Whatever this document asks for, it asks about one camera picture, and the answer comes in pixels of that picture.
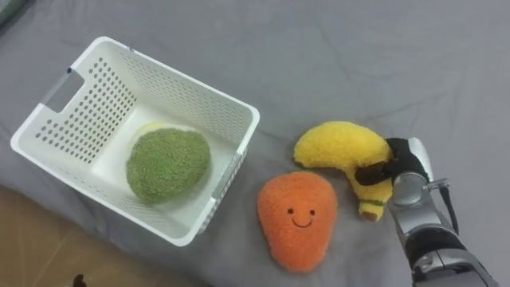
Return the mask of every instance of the orange plush toy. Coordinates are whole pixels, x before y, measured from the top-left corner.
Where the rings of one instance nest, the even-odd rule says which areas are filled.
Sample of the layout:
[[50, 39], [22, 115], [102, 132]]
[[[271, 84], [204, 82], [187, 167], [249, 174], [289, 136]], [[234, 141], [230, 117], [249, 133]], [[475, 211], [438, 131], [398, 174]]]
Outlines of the orange plush toy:
[[264, 185], [257, 209], [271, 254], [286, 269], [308, 272], [324, 259], [337, 213], [326, 179], [302, 171], [280, 175]]

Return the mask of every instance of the green plush toy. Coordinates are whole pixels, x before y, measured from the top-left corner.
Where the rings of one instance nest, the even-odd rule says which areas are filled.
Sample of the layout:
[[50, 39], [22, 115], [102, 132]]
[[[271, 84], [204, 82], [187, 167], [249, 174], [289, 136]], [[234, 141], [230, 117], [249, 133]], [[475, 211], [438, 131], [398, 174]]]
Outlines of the green plush toy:
[[127, 183], [145, 203], [162, 203], [189, 191], [206, 173], [210, 148], [200, 133], [177, 128], [148, 132], [135, 143]]

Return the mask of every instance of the plush toy mouth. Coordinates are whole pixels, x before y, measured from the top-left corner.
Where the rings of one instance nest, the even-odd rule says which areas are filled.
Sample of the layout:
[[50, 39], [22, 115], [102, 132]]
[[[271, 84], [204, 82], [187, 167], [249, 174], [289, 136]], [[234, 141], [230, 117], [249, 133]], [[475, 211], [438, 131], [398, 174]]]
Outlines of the plush toy mouth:
[[305, 226], [301, 226], [301, 225], [297, 224], [297, 223], [294, 221], [294, 218], [292, 219], [292, 223], [294, 223], [294, 225], [295, 225], [295, 226], [297, 226], [297, 227], [299, 227], [299, 228], [307, 228], [307, 227], [309, 227], [309, 226], [312, 224], [312, 220], [310, 220], [310, 222], [309, 222], [307, 225], [305, 225]]

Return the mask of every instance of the brown floor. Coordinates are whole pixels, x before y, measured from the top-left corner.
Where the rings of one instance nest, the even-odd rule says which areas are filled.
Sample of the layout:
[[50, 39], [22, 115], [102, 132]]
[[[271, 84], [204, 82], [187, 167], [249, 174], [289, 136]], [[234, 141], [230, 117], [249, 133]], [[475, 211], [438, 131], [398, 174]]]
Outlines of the brown floor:
[[198, 286], [131, 258], [17, 192], [0, 187], [0, 287]]

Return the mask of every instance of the banana plush toy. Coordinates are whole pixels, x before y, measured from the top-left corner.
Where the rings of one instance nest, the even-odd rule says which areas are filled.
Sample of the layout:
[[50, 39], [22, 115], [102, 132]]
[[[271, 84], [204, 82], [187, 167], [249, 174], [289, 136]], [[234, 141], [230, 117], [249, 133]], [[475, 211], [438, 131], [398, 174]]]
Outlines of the banana plush toy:
[[343, 121], [321, 124], [307, 131], [294, 147], [294, 160], [306, 168], [342, 170], [359, 199], [359, 213], [378, 221], [392, 193], [390, 179], [363, 186], [355, 179], [359, 167], [385, 163], [391, 158], [388, 143], [372, 130]]

